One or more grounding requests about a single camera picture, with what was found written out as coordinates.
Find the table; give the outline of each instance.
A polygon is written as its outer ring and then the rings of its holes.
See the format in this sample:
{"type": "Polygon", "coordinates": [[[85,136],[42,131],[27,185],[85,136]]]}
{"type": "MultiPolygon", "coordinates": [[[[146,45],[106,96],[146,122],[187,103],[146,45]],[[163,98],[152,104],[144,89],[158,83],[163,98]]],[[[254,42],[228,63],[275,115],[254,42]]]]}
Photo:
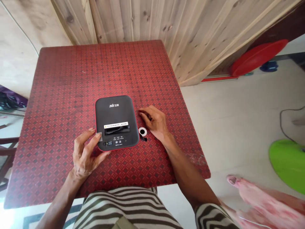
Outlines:
{"type": "MultiPolygon", "coordinates": [[[[129,95],[137,110],[154,105],[204,178],[210,170],[161,40],[42,48],[4,207],[51,202],[73,167],[73,141],[95,127],[98,98],[129,95]]],[[[137,114],[138,127],[145,124],[137,114]]],[[[119,186],[175,183],[162,144],[148,141],[114,151],[77,197],[119,186]]]]}

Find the warning label sticker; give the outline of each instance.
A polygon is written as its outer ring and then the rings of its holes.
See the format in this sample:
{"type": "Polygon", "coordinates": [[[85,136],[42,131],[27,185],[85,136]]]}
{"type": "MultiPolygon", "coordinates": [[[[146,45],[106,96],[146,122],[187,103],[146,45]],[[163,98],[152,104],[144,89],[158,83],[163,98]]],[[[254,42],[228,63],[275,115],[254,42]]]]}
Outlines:
{"type": "Polygon", "coordinates": [[[113,128],[113,127],[120,127],[120,126],[128,126],[128,122],[121,122],[121,123],[104,125],[104,129],[113,128]]]}

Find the pink clothing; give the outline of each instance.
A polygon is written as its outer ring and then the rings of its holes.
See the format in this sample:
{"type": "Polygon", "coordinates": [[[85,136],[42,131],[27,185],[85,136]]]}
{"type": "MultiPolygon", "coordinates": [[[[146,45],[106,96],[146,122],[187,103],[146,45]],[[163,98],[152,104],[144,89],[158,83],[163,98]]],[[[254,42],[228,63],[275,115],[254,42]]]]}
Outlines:
{"type": "Polygon", "coordinates": [[[305,228],[305,201],[276,190],[259,187],[243,178],[238,179],[234,186],[239,189],[242,199],[252,206],[248,212],[228,209],[242,228],[305,228]]]}

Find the red plastic lid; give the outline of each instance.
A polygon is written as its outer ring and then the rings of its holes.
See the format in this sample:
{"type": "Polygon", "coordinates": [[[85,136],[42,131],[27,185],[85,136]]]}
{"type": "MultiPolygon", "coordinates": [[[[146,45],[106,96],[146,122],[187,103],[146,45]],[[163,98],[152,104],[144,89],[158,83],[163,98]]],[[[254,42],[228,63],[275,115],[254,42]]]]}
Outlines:
{"type": "Polygon", "coordinates": [[[231,75],[241,76],[260,67],[278,54],[288,43],[288,40],[279,40],[265,43],[243,54],[231,67],[231,75]]]}

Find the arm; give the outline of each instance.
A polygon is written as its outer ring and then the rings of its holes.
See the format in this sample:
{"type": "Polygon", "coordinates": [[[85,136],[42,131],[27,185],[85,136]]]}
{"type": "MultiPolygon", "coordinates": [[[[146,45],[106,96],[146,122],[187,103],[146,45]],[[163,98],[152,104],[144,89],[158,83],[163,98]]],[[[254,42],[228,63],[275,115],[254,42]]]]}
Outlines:
{"type": "Polygon", "coordinates": [[[148,129],[164,145],[181,192],[192,208],[195,210],[205,203],[220,205],[210,186],[179,148],[173,135],[169,133],[165,114],[154,106],[141,108],[139,111],[148,129]]]}
{"type": "Polygon", "coordinates": [[[96,134],[86,146],[85,142],[93,136],[94,133],[95,130],[90,128],[75,139],[73,152],[74,167],[69,172],[64,185],[36,228],[63,228],[79,188],[92,171],[96,169],[110,153],[107,151],[101,153],[98,157],[91,157],[91,153],[100,140],[101,134],[96,134]]]}

